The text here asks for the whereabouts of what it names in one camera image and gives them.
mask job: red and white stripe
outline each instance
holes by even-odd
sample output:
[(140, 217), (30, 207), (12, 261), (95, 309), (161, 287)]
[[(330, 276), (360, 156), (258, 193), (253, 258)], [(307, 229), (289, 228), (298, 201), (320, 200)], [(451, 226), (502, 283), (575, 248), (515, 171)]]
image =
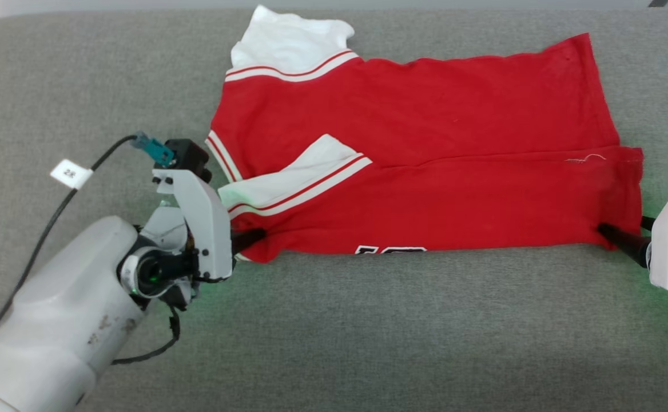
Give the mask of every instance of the red and white stripe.
[(325, 58), (324, 61), (316, 65), (315, 68), (304, 73), (284, 73), (271, 66), (249, 66), (242, 69), (231, 69), (227, 70), (225, 81), (235, 81), (253, 76), (271, 76), (284, 81), (307, 81), (323, 76), (331, 72), (334, 68), (357, 57), (358, 55), (355, 54), (354, 51), (349, 49), (343, 50), (331, 57)]
[(238, 203), (228, 208), (227, 211), (230, 219), (235, 219), (243, 213), (255, 213), (259, 216), (271, 216), (281, 213), (324, 193), (324, 191), (333, 188), (371, 163), (372, 161), (368, 157), (360, 153), (354, 159), (346, 159), (342, 164), (337, 165), (331, 173), (316, 180), (314, 183), (300, 188), (300, 190), (295, 191), (295, 193), (282, 200), (268, 204)]
[(242, 180), (240, 171), (237, 170), (235, 162), (232, 161), (232, 157), (230, 156), (229, 152), (227, 152), (225, 145), (222, 144), (220, 138), (217, 137), (217, 133), (215, 133), (213, 130), (210, 130), (209, 136), (206, 138), (204, 143), (206, 143), (209, 150), (212, 151), (214, 158), (217, 159), (217, 163), (219, 163), (222, 171), (225, 172), (227, 180), (230, 182), (238, 182)]

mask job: teal connector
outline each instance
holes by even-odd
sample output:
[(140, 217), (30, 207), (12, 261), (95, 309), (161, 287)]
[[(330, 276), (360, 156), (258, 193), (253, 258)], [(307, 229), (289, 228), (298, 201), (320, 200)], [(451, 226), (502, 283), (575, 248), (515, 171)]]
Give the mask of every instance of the teal connector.
[(174, 162), (174, 152), (161, 144), (155, 138), (149, 138), (146, 133), (142, 131), (136, 132), (136, 140), (131, 141), (134, 148), (142, 149), (151, 156), (154, 162), (157, 162), (162, 167), (172, 166)]

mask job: white sleeve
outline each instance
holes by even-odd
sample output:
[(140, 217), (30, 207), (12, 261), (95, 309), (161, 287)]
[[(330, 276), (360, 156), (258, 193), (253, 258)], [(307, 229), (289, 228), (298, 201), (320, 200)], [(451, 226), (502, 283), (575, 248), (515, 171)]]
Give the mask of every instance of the white sleeve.
[(355, 30), (341, 20), (310, 20), (258, 6), (242, 39), (232, 47), (232, 70), (267, 66), (305, 73), (347, 50)]

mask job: red jersey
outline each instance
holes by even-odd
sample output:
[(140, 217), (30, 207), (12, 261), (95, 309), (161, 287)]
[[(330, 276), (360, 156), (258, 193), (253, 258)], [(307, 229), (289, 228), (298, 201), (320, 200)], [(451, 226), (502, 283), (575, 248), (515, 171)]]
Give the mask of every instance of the red jersey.
[(588, 34), (537, 54), (363, 60), (342, 21), (264, 7), (206, 141), (245, 251), (387, 253), (598, 243), (638, 232), (642, 151), (619, 145)]

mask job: black cable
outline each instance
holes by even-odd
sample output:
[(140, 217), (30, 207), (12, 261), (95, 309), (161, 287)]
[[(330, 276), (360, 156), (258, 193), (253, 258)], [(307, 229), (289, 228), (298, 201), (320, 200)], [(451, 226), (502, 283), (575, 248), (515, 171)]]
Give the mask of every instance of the black cable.
[(169, 305), (169, 303), (167, 303), (166, 305), (172, 311), (172, 317), (169, 318), (169, 328), (172, 329), (172, 334), (174, 335), (172, 337), (172, 340), (168, 341), (164, 346), (159, 347), (159, 349), (154, 350), (153, 352), (148, 352), (148, 354), (135, 356), (132, 358), (116, 359), (113, 360), (111, 365), (128, 365), (128, 363), (147, 361), (153, 358), (154, 356), (163, 354), (164, 352), (166, 352), (167, 349), (169, 349), (170, 347), (174, 346), (175, 343), (177, 343), (177, 340), (179, 340), (179, 336), (182, 333), (182, 329), (179, 322), (179, 314), (174, 309), (174, 307), (172, 307), (172, 305)]
[[(93, 167), (90, 168), (93, 172), (98, 170), (98, 167), (103, 164), (106, 159), (111, 156), (111, 154), (115, 151), (115, 149), (118, 148), (121, 144), (126, 143), (126, 141), (134, 140), (136, 138), (136, 135), (130, 135), (130, 136), (125, 136), (124, 138), (120, 139), (117, 141), (115, 144), (110, 146), (110, 148), (101, 156), (98, 161), (96, 161), (93, 164)], [(37, 245), (34, 246), (34, 251), (31, 253), (31, 257), (29, 258), (29, 262), (26, 263), (26, 267), (23, 269), (23, 272), (21, 273), (21, 276), (18, 279), (18, 282), (16, 282), (16, 286), (14, 287), (13, 292), (11, 295), (9, 295), (8, 300), (6, 303), (4, 303), (4, 307), (1, 308), (0, 311), (0, 322), (2, 318), (6, 315), (7, 311), (11, 307), (11, 304), (13, 302), (13, 298), (16, 296), (16, 293), (18, 292), (19, 289), (21, 289), (21, 286), (26, 282), (26, 278), (29, 277), (29, 273), (31, 271), (31, 268), (34, 266), (34, 261), (37, 259), (37, 256), (39, 255), (39, 251), (42, 248), (42, 245), (44, 245), (44, 240), (46, 240), (47, 236), (49, 235), (49, 232), (52, 230), (52, 227), (54, 224), (57, 222), (57, 219), (59, 219), (59, 215), (62, 214), (62, 212), (67, 208), (67, 205), (70, 204), (70, 200), (72, 200), (73, 197), (77, 195), (77, 189), (72, 189), (70, 193), (65, 196), (65, 199), (62, 200), (62, 203), (59, 204), (59, 207), (57, 208), (56, 211), (54, 211), (54, 214), (52, 215), (51, 219), (49, 219), (49, 222), (47, 225), (44, 227), (44, 231), (42, 232), (42, 235), (39, 237), (39, 240), (37, 241)]]

